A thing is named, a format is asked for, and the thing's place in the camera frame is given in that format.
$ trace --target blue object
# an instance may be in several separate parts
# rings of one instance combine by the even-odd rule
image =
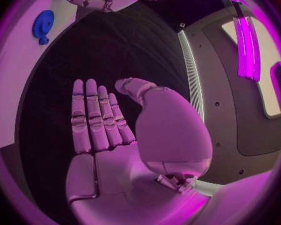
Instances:
[[[32,26],[32,34],[38,38],[39,45],[49,43],[49,38],[46,37],[54,23],[54,13],[51,10],[42,11],[34,20]]]

